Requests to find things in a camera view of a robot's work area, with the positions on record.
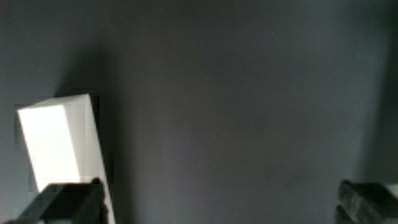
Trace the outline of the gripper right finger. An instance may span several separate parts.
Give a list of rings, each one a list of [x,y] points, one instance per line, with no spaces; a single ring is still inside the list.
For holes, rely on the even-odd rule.
[[[344,180],[337,200],[333,224],[398,224],[398,184]]]

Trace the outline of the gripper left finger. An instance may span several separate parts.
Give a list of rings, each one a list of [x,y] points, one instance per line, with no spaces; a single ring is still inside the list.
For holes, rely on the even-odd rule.
[[[88,183],[46,186],[14,224],[110,224],[108,213],[104,186],[94,178]]]

